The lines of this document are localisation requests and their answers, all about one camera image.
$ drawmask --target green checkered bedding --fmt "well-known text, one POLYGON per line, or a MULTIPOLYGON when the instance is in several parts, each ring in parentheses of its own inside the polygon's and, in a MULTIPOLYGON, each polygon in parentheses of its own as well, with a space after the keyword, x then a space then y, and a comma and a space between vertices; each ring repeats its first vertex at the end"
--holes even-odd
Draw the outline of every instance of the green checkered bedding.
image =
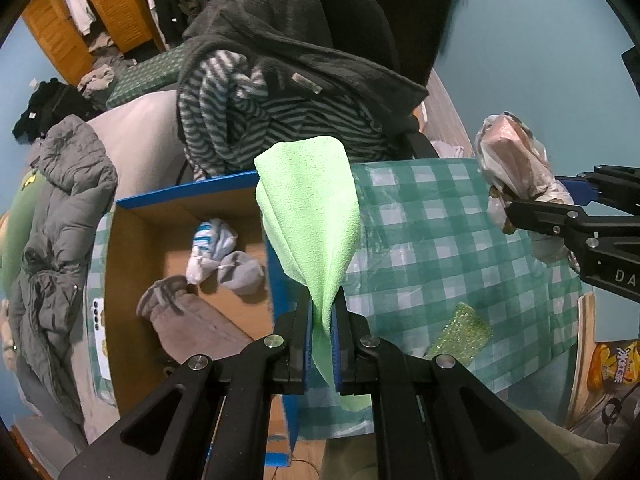
POLYGON ((94 301, 104 299, 104 271, 107 264, 107 245, 109 243, 114 209, 115 206, 102 217, 95 234, 91 267, 87 276, 86 287, 84 288, 84 322, 95 395, 104 402, 116 407, 113 385, 108 378, 104 378, 100 373, 94 332, 94 301))
POLYGON ((120 74, 106 103, 107 110, 177 82, 187 53, 186 46, 187 44, 183 43, 120 74))
MULTIPOLYGON (((516 383, 577 340, 582 283, 530 256, 526 233, 504 235, 486 214, 473 159, 353 164, 362 236, 344 280, 348 309, 371 332, 423 356, 457 303, 494 335, 469 369, 492 391, 516 383)), ((370 408, 347 412, 317 370, 301 399, 300 437, 373 432, 370 408)))

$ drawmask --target striped blanket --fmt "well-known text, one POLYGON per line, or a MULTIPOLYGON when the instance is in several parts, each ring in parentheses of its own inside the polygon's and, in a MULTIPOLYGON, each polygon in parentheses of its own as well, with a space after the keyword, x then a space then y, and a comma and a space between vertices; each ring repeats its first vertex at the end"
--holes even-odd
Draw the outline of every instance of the striped blanket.
POLYGON ((260 67, 250 68, 244 55, 217 50, 199 63, 178 96, 196 179, 249 170, 276 142, 321 135, 340 140, 351 162, 388 159, 382 126, 362 102, 326 94, 299 73, 291 79, 300 92, 273 98, 260 67))

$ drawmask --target wooden wardrobe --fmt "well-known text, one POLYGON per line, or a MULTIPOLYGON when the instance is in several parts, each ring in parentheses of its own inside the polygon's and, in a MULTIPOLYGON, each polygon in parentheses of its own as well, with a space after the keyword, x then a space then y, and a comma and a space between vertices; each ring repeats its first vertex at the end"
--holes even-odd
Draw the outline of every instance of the wooden wardrobe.
MULTIPOLYGON (((153 40, 164 46, 146 0, 89 0, 121 52, 153 40)), ((93 56, 73 22, 65 0, 31 0, 22 18, 60 75, 76 85, 92 69, 93 56)))

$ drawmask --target light blue wall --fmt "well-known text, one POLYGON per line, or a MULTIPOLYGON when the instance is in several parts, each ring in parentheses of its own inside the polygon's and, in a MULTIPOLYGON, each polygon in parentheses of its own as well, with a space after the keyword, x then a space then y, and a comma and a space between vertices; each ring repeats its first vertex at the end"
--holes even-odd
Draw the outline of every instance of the light blue wall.
MULTIPOLYGON (((15 27, 0 48, 0 214, 9 209, 29 149, 18 144, 12 130, 26 109, 33 89, 32 79, 63 80, 33 39, 23 20, 15 27)), ((14 414, 27 413, 20 402, 14 375, 7 372, 0 359, 0 416, 7 425, 14 414)))
MULTIPOLYGON (((508 110, 557 174, 575 175, 640 166, 640 97, 620 57, 631 47, 605 0, 460 0, 435 68, 472 139, 508 110)), ((598 338, 638 336, 637 303, 596 297, 598 338)))

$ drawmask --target orange chip bag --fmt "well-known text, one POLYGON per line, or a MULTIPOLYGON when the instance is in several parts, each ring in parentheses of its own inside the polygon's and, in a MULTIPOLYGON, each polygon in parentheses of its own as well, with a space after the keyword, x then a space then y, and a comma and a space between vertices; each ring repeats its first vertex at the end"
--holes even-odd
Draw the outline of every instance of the orange chip bag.
POLYGON ((599 343, 593 351, 587 388, 596 392, 602 388, 613 390, 622 384, 640 381, 640 353, 638 341, 599 343))

